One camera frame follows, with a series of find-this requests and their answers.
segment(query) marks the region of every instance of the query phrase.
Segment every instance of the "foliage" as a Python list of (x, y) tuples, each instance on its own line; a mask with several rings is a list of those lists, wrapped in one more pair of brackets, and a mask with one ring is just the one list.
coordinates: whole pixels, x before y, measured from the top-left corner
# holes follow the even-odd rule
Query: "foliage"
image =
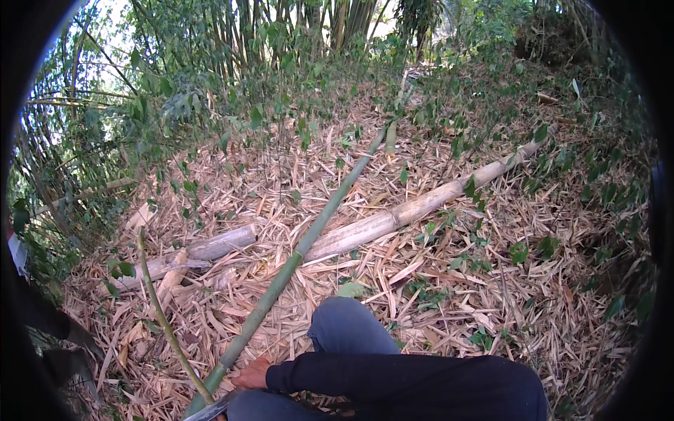
[(469, 341), (475, 345), (480, 345), (485, 351), (491, 350), (491, 345), (494, 342), (493, 336), (485, 331), (484, 326), (479, 326), (475, 332), (468, 338)]

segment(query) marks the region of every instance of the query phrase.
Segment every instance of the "bamboo pole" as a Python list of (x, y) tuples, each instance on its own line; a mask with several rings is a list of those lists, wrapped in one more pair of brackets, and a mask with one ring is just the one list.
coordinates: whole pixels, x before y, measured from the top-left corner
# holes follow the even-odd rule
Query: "bamboo pole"
[(391, 123), (391, 125), (388, 127), (388, 131), (386, 133), (386, 147), (384, 150), (386, 151), (386, 159), (389, 163), (391, 162), (391, 158), (396, 155), (396, 128), (398, 127), (398, 119), (396, 117), (400, 114), (400, 110), (404, 109), (402, 97), (405, 93), (405, 81), (407, 80), (407, 74), (409, 71), (409, 69), (405, 69), (405, 73), (402, 75), (402, 80), (400, 80), (400, 90), (398, 91), (396, 102), (394, 103), (396, 109), (394, 120), (393, 123)]
[[(115, 190), (115, 189), (118, 189), (118, 188), (120, 188), (120, 187), (125, 187), (125, 186), (128, 186), (128, 185), (132, 185), (132, 184), (134, 184), (134, 183), (136, 183), (135, 180), (128, 179), (128, 178), (124, 178), (124, 179), (120, 179), (120, 180), (114, 180), (114, 181), (111, 181), (111, 182), (109, 182), (109, 183), (106, 183), (105, 187), (103, 187), (103, 188), (101, 188), (101, 189), (98, 189), (98, 190), (86, 189), (85, 191), (81, 192), (80, 194), (74, 195), (73, 198), (72, 198), (72, 200), (74, 200), (74, 201), (75, 201), (75, 200), (80, 200), (80, 199), (83, 199), (83, 198), (85, 198), (85, 197), (87, 197), (87, 196), (91, 196), (91, 195), (93, 195), (93, 194), (103, 193), (103, 192), (105, 192), (105, 191), (110, 191), (110, 190)], [(61, 202), (62, 202), (62, 201), (65, 201), (65, 197), (62, 197), (62, 198), (60, 198), (60, 199), (58, 199), (58, 200), (54, 200), (53, 202), (51, 202), (51, 204), (53, 205), (54, 208), (58, 208), (58, 207), (61, 205)], [(34, 218), (34, 217), (36, 217), (37, 215), (43, 214), (43, 213), (45, 213), (45, 212), (47, 212), (47, 211), (49, 211), (49, 210), (50, 210), (50, 207), (49, 207), (49, 206), (42, 206), (42, 207), (39, 207), (39, 208), (35, 211), (35, 213), (34, 213), (34, 214), (31, 214), (30, 216), (31, 216), (31, 218)]]
[(385, 234), (408, 225), (412, 221), (423, 218), (429, 212), (441, 207), (447, 200), (462, 196), (464, 194), (463, 188), (471, 176), (474, 176), (475, 187), (487, 184), (532, 156), (547, 141), (550, 135), (557, 133), (558, 129), (559, 125), (554, 124), (548, 128), (548, 136), (541, 142), (531, 141), (520, 147), (513, 154), (479, 168), (472, 174), (450, 181), (435, 190), (417, 197), (415, 200), (401, 203), (392, 209), (377, 212), (368, 218), (327, 233), (316, 240), (306, 254), (305, 260), (313, 261), (329, 255), (346, 253), (366, 242), (376, 240)]
[[(257, 240), (257, 230), (255, 224), (249, 224), (217, 235), (208, 240), (198, 241), (187, 246), (187, 259), (183, 264), (174, 264), (173, 259), (178, 251), (167, 253), (148, 262), (150, 279), (157, 280), (163, 278), (168, 272), (182, 267), (208, 267), (207, 260), (219, 259), (222, 256), (243, 247), (253, 244)], [(135, 267), (136, 277), (123, 276), (120, 280), (112, 280), (111, 284), (120, 291), (133, 290), (140, 288), (143, 282), (142, 268), (140, 265)], [(103, 295), (110, 294), (108, 288), (101, 284), (99, 292)]]
[[(267, 288), (260, 300), (257, 302), (257, 308), (253, 310), (248, 315), (248, 318), (246, 318), (245, 322), (243, 322), (241, 326), (241, 335), (236, 335), (234, 338), (232, 338), (229, 346), (220, 357), (218, 364), (216, 364), (214, 370), (206, 378), (205, 384), (208, 391), (212, 393), (218, 388), (229, 367), (231, 367), (237, 360), (239, 354), (243, 351), (243, 348), (246, 346), (250, 338), (253, 336), (253, 333), (255, 333), (259, 327), (259, 324), (262, 323), (264, 317), (267, 315), (267, 313), (269, 313), (272, 305), (274, 305), (276, 299), (281, 295), (281, 292), (288, 284), (290, 277), (295, 273), (297, 266), (300, 264), (304, 256), (306, 256), (309, 248), (319, 236), (323, 228), (325, 228), (332, 214), (334, 214), (340, 203), (342, 203), (342, 200), (348, 193), (351, 185), (353, 185), (367, 165), (368, 161), (370, 161), (370, 156), (374, 155), (374, 153), (377, 151), (377, 148), (381, 144), (381, 141), (384, 140), (386, 129), (387, 127), (384, 126), (379, 131), (377, 137), (375, 137), (374, 141), (370, 145), (370, 148), (367, 150), (367, 154), (361, 157), (353, 170), (348, 174), (348, 176), (346, 176), (346, 178), (344, 178), (342, 184), (339, 186), (339, 189), (333, 193), (329, 202), (326, 204), (325, 208), (323, 208), (323, 211), (311, 224), (307, 232), (304, 234), (304, 237), (302, 237), (297, 247), (295, 247), (295, 250), (293, 251), (290, 258), (286, 261), (283, 267), (281, 267), (281, 270), (274, 277), (274, 280), (269, 285), (269, 288)], [(187, 408), (187, 411), (183, 414), (183, 418), (193, 415), (203, 408), (204, 399), (196, 395), (192, 400), (192, 403)]]
[[(206, 402), (208, 402), (208, 404), (210, 405), (211, 403), (214, 403), (213, 397), (211, 396), (210, 392), (206, 390), (206, 387), (197, 376), (197, 373), (194, 372), (194, 368), (192, 368), (192, 366), (189, 365), (189, 361), (187, 360), (187, 357), (183, 353), (182, 349), (180, 349), (178, 339), (175, 337), (175, 333), (173, 333), (173, 329), (171, 329), (171, 325), (169, 324), (169, 321), (166, 320), (166, 316), (164, 315), (162, 307), (159, 304), (159, 299), (157, 298), (157, 294), (155, 293), (154, 287), (152, 285), (152, 278), (150, 277), (150, 271), (148, 270), (148, 265), (145, 262), (145, 240), (143, 238), (144, 235), (145, 233), (141, 228), (140, 234), (138, 234), (137, 237), (138, 254), (140, 259), (140, 266), (143, 269), (143, 275), (145, 277), (145, 287), (147, 288), (148, 294), (150, 295), (150, 300), (152, 301), (152, 306), (154, 307), (154, 311), (156, 312), (157, 319), (159, 320), (159, 324), (161, 325), (161, 327), (164, 329), (164, 334), (166, 335), (166, 338), (168, 339), (171, 348), (173, 348), (173, 351), (178, 356), (178, 359), (180, 360), (180, 363), (183, 366), (183, 370), (185, 370), (189, 379), (192, 380), (192, 383), (197, 388), (202, 398), (205, 399)], [(224, 421), (224, 417), (218, 417), (218, 420)]]

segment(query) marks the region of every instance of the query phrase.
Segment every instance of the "cut bamboo stalk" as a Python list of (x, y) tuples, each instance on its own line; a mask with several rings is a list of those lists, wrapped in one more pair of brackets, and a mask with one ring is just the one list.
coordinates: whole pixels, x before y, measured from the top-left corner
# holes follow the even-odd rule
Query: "cut bamboo stalk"
[[(375, 139), (372, 141), (372, 144), (370, 145), (370, 148), (367, 150), (367, 153), (363, 155), (360, 160), (358, 160), (358, 163), (353, 168), (353, 170), (351, 170), (351, 172), (344, 178), (339, 188), (332, 194), (326, 206), (313, 221), (297, 247), (295, 247), (292, 255), (290, 255), (286, 263), (281, 267), (278, 274), (274, 277), (272, 283), (269, 285), (264, 294), (262, 294), (262, 297), (260, 297), (260, 300), (257, 302), (257, 308), (248, 315), (248, 318), (246, 318), (246, 320), (241, 325), (241, 335), (236, 335), (234, 338), (232, 338), (229, 346), (220, 357), (218, 364), (216, 364), (213, 371), (208, 375), (206, 381), (204, 382), (206, 389), (209, 392), (212, 393), (218, 388), (229, 367), (231, 367), (236, 362), (239, 354), (243, 351), (243, 348), (246, 346), (246, 344), (248, 344), (248, 341), (253, 336), (253, 333), (255, 333), (259, 327), (259, 324), (262, 323), (267, 313), (269, 313), (272, 305), (274, 305), (278, 299), (278, 296), (281, 295), (281, 292), (283, 292), (283, 289), (288, 284), (290, 277), (295, 273), (297, 266), (300, 264), (300, 262), (302, 262), (302, 259), (304, 256), (306, 256), (307, 251), (309, 251), (309, 248), (313, 242), (316, 240), (316, 238), (318, 238), (323, 228), (326, 227), (326, 224), (328, 223), (328, 220), (332, 214), (334, 214), (340, 203), (342, 203), (342, 200), (348, 193), (348, 190), (356, 181), (367, 163), (370, 161), (370, 156), (374, 155), (374, 153), (377, 151), (377, 148), (384, 140), (386, 129), (387, 127), (385, 126), (379, 131), (377, 137), (375, 137)], [(195, 395), (195, 397), (192, 399), (192, 402), (189, 404), (187, 411), (183, 414), (183, 419), (195, 414), (203, 408), (203, 397), (200, 395)]]
[(509, 154), (475, 170), (472, 174), (450, 181), (435, 190), (417, 197), (415, 200), (401, 203), (386, 211), (377, 212), (368, 218), (337, 228), (323, 235), (316, 240), (306, 254), (305, 259), (312, 261), (328, 255), (346, 253), (408, 225), (412, 221), (423, 218), (429, 212), (440, 208), (447, 200), (462, 196), (464, 194), (464, 185), (471, 176), (474, 176), (475, 187), (487, 184), (532, 156), (547, 141), (550, 135), (557, 133), (558, 129), (559, 125), (553, 124), (548, 128), (548, 136), (541, 142), (531, 141), (521, 146), (513, 154)]
[[(184, 265), (185, 262), (187, 262), (187, 249), (180, 249), (175, 259), (173, 259), (173, 264)], [(164, 313), (166, 314), (169, 313), (169, 303), (171, 302), (171, 298), (173, 297), (173, 294), (171, 294), (171, 290), (173, 289), (174, 286), (180, 285), (186, 273), (187, 273), (186, 267), (174, 269), (168, 272), (166, 276), (164, 276), (164, 279), (162, 279), (161, 283), (159, 283), (159, 287), (156, 289), (156, 293), (157, 299), (159, 300), (159, 305), (161, 306), (162, 309), (166, 309), (164, 310)], [(157, 320), (157, 313), (154, 310), (154, 307), (150, 307), (148, 309), (148, 316), (150, 316), (150, 318), (153, 320)]]
[[(398, 110), (403, 107), (402, 104), (402, 97), (405, 93), (405, 81), (407, 80), (407, 73), (409, 72), (409, 69), (405, 69), (405, 73), (402, 75), (402, 80), (400, 81), (400, 90), (398, 91), (398, 97), (396, 98), (396, 101), (394, 103), (394, 106), (396, 108), (396, 115), (398, 114)], [(393, 156), (396, 154), (396, 129), (398, 128), (398, 120), (394, 117), (393, 122), (391, 125), (388, 127), (388, 130), (386, 131), (386, 158), (389, 160), (393, 158)]]
[[(149, 261), (150, 278), (156, 281), (163, 278), (169, 271), (180, 269), (181, 267), (208, 267), (210, 264), (206, 261), (219, 259), (231, 251), (253, 244), (256, 240), (257, 226), (249, 224), (236, 230), (224, 232), (208, 240), (197, 241), (187, 246), (187, 254), (191, 258), (183, 263), (184, 266), (172, 263), (173, 259), (178, 255), (178, 251)], [(124, 276), (120, 280), (111, 280), (110, 283), (120, 291), (140, 288), (140, 284), (143, 282), (143, 272), (140, 265), (136, 265), (135, 272), (135, 278)], [(104, 295), (110, 294), (105, 285), (101, 285), (99, 291)]]

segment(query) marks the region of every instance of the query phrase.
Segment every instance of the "thin bamboo stick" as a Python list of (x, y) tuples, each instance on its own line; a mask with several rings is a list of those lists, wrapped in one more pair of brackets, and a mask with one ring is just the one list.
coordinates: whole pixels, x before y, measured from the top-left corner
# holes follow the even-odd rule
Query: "thin bamboo stick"
[(432, 190), (415, 200), (401, 203), (392, 209), (377, 212), (363, 220), (354, 222), (333, 230), (317, 239), (305, 259), (312, 261), (328, 255), (341, 254), (351, 251), (366, 242), (376, 240), (382, 235), (393, 232), (412, 221), (423, 218), (443, 205), (447, 200), (455, 199), (464, 194), (464, 186), (471, 176), (474, 176), (475, 187), (480, 187), (505, 174), (515, 165), (532, 156), (541, 147), (550, 135), (557, 133), (558, 124), (548, 128), (548, 136), (541, 141), (531, 141), (521, 146), (513, 154), (494, 161), (472, 174), (462, 176)]
[[(259, 327), (259, 324), (262, 323), (264, 317), (267, 315), (267, 313), (269, 313), (272, 305), (274, 305), (276, 299), (281, 295), (281, 292), (288, 284), (290, 277), (295, 273), (295, 270), (302, 261), (302, 258), (304, 258), (304, 256), (307, 254), (307, 251), (319, 236), (323, 228), (325, 228), (332, 214), (334, 214), (340, 203), (342, 203), (342, 200), (348, 193), (351, 185), (353, 185), (370, 160), (370, 156), (374, 155), (374, 153), (377, 151), (377, 148), (381, 144), (381, 141), (384, 140), (386, 129), (387, 127), (384, 126), (379, 131), (377, 137), (370, 145), (367, 154), (361, 157), (353, 170), (342, 181), (339, 189), (337, 189), (332, 194), (329, 202), (326, 204), (325, 208), (323, 208), (323, 211), (318, 215), (318, 217), (316, 217), (316, 220), (311, 224), (297, 247), (295, 247), (295, 250), (293, 251), (290, 258), (286, 261), (281, 270), (274, 277), (274, 280), (269, 285), (269, 288), (267, 288), (260, 300), (257, 302), (257, 308), (253, 310), (248, 315), (248, 318), (246, 318), (245, 322), (243, 322), (241, 326), (241, 335), (236, 335), (234, 338), (232, 338), (229, 346), (220, 357), (218, 364), (216, 364), (214, 370), (206, 378), (205, 384), (208, 391), (212, 393), (218, 388), (229, 367), (231, 367), (232, 364), (234, 364), (234, 362), (237, 360), (239, 354), (243, 351), (243, 348), (246, 346), (250, 338), (253, 336), (253, 333), (255, 333)], [(187, 411), (183, 414), (183, 419), (193, 415), (203, 408), (203, 397), (196, 395), (194, 399), (192, 399), (192, 402), (187, 408)]]
[(152, 285), (152, 278), (150, 277), (150, 271), (148, 270), (148, 265), (145, 262), (145, 240), (143, 239), (143, 235), (144, 231), (141, 229), (140, 234), (137, 237), (140, 267), (142, 267), (143, 269), (143, 276), (145, 277), (145, 288), (147, 288), (148, 294), (150, 295), (150, 300), (152, 301), (152, 306), (154, 307), (154, 311), (157, 314), (159, 324), (164, 329), (164, 334), (166, 335), (168, 342), (171, 344), (171, 348), (173, 348), (173, 351), (177, 354), (178, 359), (180, 360), (180, 363), (183, 366), (183, 370), (185, 370), (187, 376), (190, 378), (190, 380), (192, 380), (192, 383), (194, 383), (194, 386), (197, 388), (201, 396), (209, 404), (211, 404), (213, 403), (213, 398), (211, 397), (210, 392), (206, 390), (206, 387), (204, 386), (202, 381), (199, 379), (199, 377), (197, 377), (197, 373), (194, 372), (194, 368), (192, 368), (192, 366), (189, 365), (189, 361), (187, 361), (187, 357), (185, 357), (183, 351), (180, 349), (178, 339), (175, 337), (173, 329), (171, 329), (171, 325), (169, 324), (169, 321), (166, 320), (166, 316), (162, 311), (162, 307), (159, 305), (159, 299), (157, 298), (157, 294), (155, 293), (154, 287)]

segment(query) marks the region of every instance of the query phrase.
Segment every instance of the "dry bamboo log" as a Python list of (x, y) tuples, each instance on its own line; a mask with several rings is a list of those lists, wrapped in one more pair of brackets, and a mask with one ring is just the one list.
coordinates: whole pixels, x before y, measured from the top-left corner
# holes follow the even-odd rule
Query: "dry bamboo log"
[[(249, 224), (236, 230), (224, 232), (208, 240), (195, 242), (187, 246), (187, 254), (191, 259), (186, 259), (185, 263), (173, 263), (173, 259), (178, 255), (178, 251), (149, 261), (148, 269), (150, 270), (150, 277), (155, 281), (163, 278), (169, 271), (181, 269), (182, 267), (209, 267), (208, 260), (219, 259), (231, 251), (253, 244), (256, 240), (257, 226)], [(140, 265), (136, 265), (135, 272), (135, 278), (124, 276), (119, 280), (111, 280), (111, 284), (120, 291), (140, 288), (140, 284), (143, 282), (143, 271)], [(110, 294), (104, 284), (100, 286), (99, 292), (104, 295)]]
[[(175, 259), (173, 259), (173, 264), (184, 265), (185, 262), (187, 262), (187, 249), (180, 249)], [(162, 310), (164, 310), (164, 314), (170, 313), (169, 303), (171, 302), (171, 298), (173, 298), (171, 290), (174, 286), (180, 285), (186, 273), (186, 267), (172, 270), (168, 272), (161, 283), (159, 283), (159, 288), (157, 288), (157, 300), (159, 301)], [(148, 308), (148, 316), (153, 320), (157, 320), (157, 313), (154, 310), (154, 307)]]
[[(559, 125), (557, 124), (550, 126), (548, 134), (554, 135), (558, 128)], [(549, 135), (541, 142), (531, 141), (521, 146), (513, 154), (475, 170), (472, 174), (452, 180), (412, 201), (401, 203), (386, 211), (377, 212), (368, 218), (337, 228), (319, 237), (307, 252), (304, 260), (313, 261), (333, 254), (346, 253), (366, 242), (376, 240), (382, 235), (410, 224), (412, 221), (423, 218), (429, 212), (440, 208), (447, 200), (463, 195), (464, 185), (471, 176), (474, 176), (475, 187), (487, 184), (532, 156), (547, 141)]]

